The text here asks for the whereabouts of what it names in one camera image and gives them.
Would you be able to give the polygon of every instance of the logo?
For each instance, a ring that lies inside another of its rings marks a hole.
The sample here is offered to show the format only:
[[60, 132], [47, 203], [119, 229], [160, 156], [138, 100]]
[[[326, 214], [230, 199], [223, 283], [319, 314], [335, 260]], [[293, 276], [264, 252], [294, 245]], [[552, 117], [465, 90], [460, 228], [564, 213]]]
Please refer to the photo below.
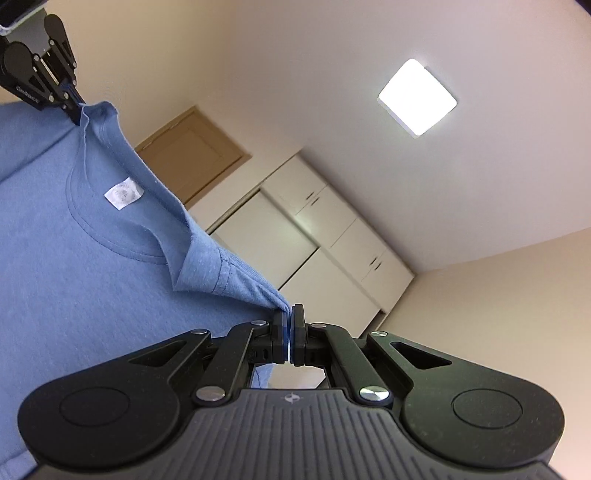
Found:
[[33, 100], [33, 102], [35, 103], [39, 103], [39, 99], [33, 97], [33, 95], [31, 95], [29, 92], [25, 92], [22, 88], [20, 88], [20, 86], [17, 85], [17, 91], [21, 92], [25, 97], [27, 97], [29, 100]]
[[293, 404], [294, 404], [294, 403], [296, 403], [297, 401], [300, 401], [300, 400], [301, 400], [301, 397], [300, 397], [299, 395], [297, 395], [297, 394], [295, 394], [295, 393], [291, 392], [291, 393], [287, 394], [287, 395], [284, 397], [284, 399], [285, 399], [285, 401], [288, 401], [289, 403], [291, 403], [291, 404], [293, 405]]

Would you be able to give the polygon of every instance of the circular cap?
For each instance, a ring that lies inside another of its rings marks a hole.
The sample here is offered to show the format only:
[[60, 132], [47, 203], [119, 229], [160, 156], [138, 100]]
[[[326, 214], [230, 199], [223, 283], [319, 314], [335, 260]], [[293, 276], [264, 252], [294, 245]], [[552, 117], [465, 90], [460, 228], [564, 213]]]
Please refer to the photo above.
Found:
[[523, 413], [519, 402], [508, 393], [480, 388], [460, 393], [453, 401], [456, 416], [481, 429], [502, 429], [513, 425]]
[[226, 396], [226, 392], [221, 387], [210, 385], [208, 387], [201, 387], [195, 395], [199, 400], [218, 401]]
[[80, 427], [100, 427], [119, 420], [129, 409], [129, 398], [114, 388], [85, 388], [68, 395], [60, 413]]
[[386, 400], [386, 398], [390, 396], [390, 392], [384, 387], [371, 385], [369, 387], [363, 387], [361, 390], [359, 390], [359, 395], [361, 395], [361, 398], [368, 401], [382, 401]]

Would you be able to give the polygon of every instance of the ceiling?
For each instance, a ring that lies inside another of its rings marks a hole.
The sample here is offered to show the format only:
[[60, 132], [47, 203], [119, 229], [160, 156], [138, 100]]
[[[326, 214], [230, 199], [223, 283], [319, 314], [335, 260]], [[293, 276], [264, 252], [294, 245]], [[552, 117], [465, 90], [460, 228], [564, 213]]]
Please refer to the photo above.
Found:
[[[574, 0], [251, 0], [225, 90], [415, 271], [591, 226], [591, 17]], [[376, 98], [415, 58], [458, 100], [413, 139]]]

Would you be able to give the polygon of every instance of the triangular cutout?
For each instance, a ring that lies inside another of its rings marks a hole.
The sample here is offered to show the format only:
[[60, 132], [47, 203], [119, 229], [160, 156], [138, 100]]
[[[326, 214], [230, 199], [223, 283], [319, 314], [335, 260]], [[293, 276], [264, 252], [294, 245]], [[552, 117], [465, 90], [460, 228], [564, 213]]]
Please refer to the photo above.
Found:
[[164, 345], [157, 350], [151, 350], [129, 361], [130, 364], [145, 365], [146, 367], [163, 367], [183, 348], [187, 342], [177, 340]]
[[424, 352], [418, 348], [407, 345], [406, 343], [393, 342], [392, 346], [398, 351], [398, 353], [400, 353], [400, 355], [408, 360], [413, 367], [418, 368], [419, 370], [429, 370], [430, 368], [445, 367], [446, 365], [452, 364], [449, 360], [433, 355], [432, 353]]

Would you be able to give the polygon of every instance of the screw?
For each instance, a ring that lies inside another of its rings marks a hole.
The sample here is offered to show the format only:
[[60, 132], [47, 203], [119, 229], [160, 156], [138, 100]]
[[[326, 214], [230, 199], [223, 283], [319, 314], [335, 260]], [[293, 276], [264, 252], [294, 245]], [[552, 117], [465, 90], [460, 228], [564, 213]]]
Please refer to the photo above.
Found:
[[195, 392], [195, 396], [203, 401], [218, 401], [226, 396], [226, 392], [221, 387], [210, 385], [209, 387], [201, 387]]
[[368, 401], [382, 401], [390, 396], [390, 392], [384, 387], [371, 385], [359, 390], [359, 395], [361, 395], [361, 398]]

